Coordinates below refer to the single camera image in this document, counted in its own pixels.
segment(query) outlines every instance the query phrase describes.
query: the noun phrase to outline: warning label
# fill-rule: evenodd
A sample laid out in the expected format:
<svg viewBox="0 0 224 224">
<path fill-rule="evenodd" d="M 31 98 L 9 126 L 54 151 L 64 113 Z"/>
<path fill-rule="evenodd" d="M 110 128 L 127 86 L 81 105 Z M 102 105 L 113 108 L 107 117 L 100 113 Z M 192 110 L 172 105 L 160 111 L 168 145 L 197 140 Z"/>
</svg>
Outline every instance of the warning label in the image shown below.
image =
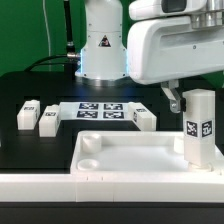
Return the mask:
<svg viewBox="0 0 224 224">
<path fill-rule="evenodd" d="M 104 35 L 103 39 L 101 40 L 99 47 L 111 47 L 110 42 L 106 35 Z"/>
</svg>

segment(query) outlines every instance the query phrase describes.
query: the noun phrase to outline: green wall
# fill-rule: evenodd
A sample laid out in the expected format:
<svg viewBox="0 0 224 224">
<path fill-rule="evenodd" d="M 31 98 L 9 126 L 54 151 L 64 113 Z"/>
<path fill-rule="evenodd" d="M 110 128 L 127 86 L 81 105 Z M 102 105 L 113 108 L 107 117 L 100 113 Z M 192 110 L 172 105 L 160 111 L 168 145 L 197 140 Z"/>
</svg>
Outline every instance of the green wall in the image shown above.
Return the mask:
<svg viewBox="0 0 224 224">
<path fill-rule="evenodd" d="M 70 0 L 73 34 L 77 50 L 85 44 L 84 0 Z M 10 71 L 22 71 L 34 61 L 48 56 L 47 35 L 42 0 L 0 0 L 0 75 Z M 123 43 L 132 24 L 128 5 L 132 0 L 121 0 L 124 7 Z M 46 0 L 52 39 L 52 54 L 65 53 L 65 22 L 63 0 Z M 207 75 L 216 87 L 224 81 L 222 72 Z"/>
</svg>

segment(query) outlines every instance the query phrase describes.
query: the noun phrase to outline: small white block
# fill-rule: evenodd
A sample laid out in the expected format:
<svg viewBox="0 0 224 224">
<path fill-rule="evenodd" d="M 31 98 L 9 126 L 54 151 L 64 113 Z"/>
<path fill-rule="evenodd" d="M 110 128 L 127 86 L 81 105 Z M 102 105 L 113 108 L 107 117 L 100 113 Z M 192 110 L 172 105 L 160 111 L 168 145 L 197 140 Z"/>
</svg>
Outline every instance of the small white block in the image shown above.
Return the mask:
<svg viewBox="0 0 224 224">
<path fill-rule="evenodd" d="M 183 93 L 183 97 L 187 106 L 184 158 L 201 167 L 215 159 L 215 92 L 197 89 Z"/>
<path fill-rule="evenodd" d="M 18 130 L 33 130 L 40 116 L 40 101 L 26 101 L 17 115 Z"/>
<path fill-rule="evenodd" d="M 60 107 L 48 106 L 39 122 L 40 137 L 55 137 L 61 122 Z"/>
<path fill-rule="evenodd" d="M 141 103 L 128 103 L 128 117 L 141 131 L 155 131 L 157 117 Z"/>
</svg>

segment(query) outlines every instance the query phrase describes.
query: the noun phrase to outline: black tabletop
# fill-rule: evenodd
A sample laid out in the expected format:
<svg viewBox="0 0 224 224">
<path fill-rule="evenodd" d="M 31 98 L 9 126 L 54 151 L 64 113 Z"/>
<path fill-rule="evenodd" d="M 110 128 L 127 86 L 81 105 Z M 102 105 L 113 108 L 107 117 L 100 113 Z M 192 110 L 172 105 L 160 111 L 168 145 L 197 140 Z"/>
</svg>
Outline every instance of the black tabletop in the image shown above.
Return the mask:
<svg viewBox="0 0 224 224">
<path fill-rule="evenodd" d="M 180 81 L 180 91 L 213 89 L 203 78 Z M 69 173 L 76 137 L 82 130 L 138 131 L 131 121 L 62 121 L 56 138 L 18 131 L 16 116 L 27 100 L 37 99 L 41 113 L 60 102 L 141 102 L 157 118 L 158 131 L 181 131 L 182 115 L 173 114 L 160 85 L 129 83 L 91 87 L 63 73 L 13 72 L 0 78 L 0 173 Z M 216 91 L 216 144 L 223 150 L 224 91 Z M 0 223 L 223 223 L 223 204 L 208 203 L 0 203 Z"/>
</svg>

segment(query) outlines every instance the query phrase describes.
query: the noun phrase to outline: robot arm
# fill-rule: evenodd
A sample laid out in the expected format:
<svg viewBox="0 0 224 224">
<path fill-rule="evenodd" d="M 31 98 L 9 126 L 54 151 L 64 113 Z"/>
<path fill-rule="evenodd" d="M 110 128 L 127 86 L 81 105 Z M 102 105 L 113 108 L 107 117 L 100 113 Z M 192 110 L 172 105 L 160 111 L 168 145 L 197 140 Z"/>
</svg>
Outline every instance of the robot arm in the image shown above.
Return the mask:
<svg viewBox="0 0 224 224">
<path fill-rule="evenodd" d="M 89 84 L 112 85 L 127 76 L 122 4 L 120 0 L 85 0 L 85 9 L 87 42 L 76 76 Z"/>
<path fill-rule="evenodd" d="M 130 5 L 129 13 L 133 20 L 186 15 L 203 9 L 206 3 L 207 0 L 139 0 Z"/>
<path fill-rule="evenodd" d="M 128 67 L 137 83 L 162 83 L 174 113 L 185 111 L 178 79 L 224 70 L 223 0 L 138 0 L 128 35 Z"/>
</svg>

